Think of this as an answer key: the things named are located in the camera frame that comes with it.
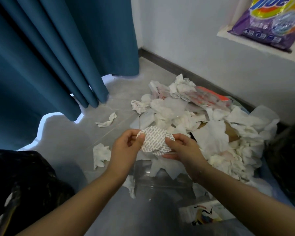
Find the curtain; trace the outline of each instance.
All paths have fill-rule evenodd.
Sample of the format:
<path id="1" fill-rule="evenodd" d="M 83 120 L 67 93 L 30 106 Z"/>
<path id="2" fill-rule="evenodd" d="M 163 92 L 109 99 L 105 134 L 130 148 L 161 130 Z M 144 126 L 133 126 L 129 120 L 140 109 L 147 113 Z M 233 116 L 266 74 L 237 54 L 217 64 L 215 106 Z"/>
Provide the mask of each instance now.
<path id="1" fill-rule="evenodd" d="M 0 148 L 31 143 L 45 114 L 105 103 L 102 76 L 138 72 L 130 0 L 0 0 Z"/>

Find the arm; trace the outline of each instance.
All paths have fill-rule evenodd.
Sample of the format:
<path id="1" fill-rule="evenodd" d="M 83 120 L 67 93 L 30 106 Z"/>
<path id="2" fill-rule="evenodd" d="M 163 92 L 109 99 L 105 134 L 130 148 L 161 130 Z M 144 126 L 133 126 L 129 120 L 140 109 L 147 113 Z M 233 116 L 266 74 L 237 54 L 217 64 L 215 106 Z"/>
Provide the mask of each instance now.
<path id="1" fill-rule="evenodd" d="M 166 144 L 176 151 L 163 157 L 180 160 L 193 181 L 205 187 L 255 235 L 295 235 L 295 209 L 212 167 L 196 141 L 174 134 Z"/>
<path id="2" fill-rule="evenodd" d="M 144 142 L 144 135 L 134 140 L 139 131 L 125 131 L 116 140 L 107 170 L 99 178 L 18 235 L 83 236 L 126 180 Z"/>

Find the tide detergent bag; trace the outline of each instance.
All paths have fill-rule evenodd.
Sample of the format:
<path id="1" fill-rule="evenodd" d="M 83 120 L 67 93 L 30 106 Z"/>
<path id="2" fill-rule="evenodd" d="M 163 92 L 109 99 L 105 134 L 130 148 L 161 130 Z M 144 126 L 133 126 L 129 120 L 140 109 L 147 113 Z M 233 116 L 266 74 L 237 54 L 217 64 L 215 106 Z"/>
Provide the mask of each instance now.
<path id="1" fill-rule="evenodd" d="M 229 33 L 289 51 L 295 41 L 295 0 L 253 0 Z"/>

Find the black garbage bag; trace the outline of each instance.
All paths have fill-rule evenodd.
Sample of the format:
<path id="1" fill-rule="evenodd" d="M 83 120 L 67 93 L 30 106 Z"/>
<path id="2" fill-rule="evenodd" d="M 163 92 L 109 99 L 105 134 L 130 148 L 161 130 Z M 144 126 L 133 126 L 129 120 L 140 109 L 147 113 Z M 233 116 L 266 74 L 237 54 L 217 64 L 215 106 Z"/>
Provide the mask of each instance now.
<path id="1" fill-rule="evenodd" d="M 19 233 L 74 194 L 38 152 L 0 150 L 0 235 Z"/>
<path id="2" fill-rule="evenodd" d="M 295 124 L 276 136 L 264 156 L 281 190 L 295 206 Z"/>

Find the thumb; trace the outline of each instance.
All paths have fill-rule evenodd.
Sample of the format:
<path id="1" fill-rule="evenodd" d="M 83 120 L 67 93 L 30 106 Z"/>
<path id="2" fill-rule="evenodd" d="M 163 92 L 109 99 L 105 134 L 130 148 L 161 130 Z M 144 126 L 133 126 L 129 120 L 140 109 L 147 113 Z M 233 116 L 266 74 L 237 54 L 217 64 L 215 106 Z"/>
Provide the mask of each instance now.
<path id="1" fill-rule="evenodd" d="M 165 143 L 174 151 L 179 152 L 182 145 L 170 138 L 165 138 Z"/>
<path id="2" fill-rule="evenodd" d="M 143 143 L 144 143 L 144 140 L 145 140 L 145 134 L 144 133 L 141 133 L 137 139 L 135 140 L 135 142 L 132 144 L 131 148 L 134 149 L 134 151 L 138 152 L 140 151 Z"/>

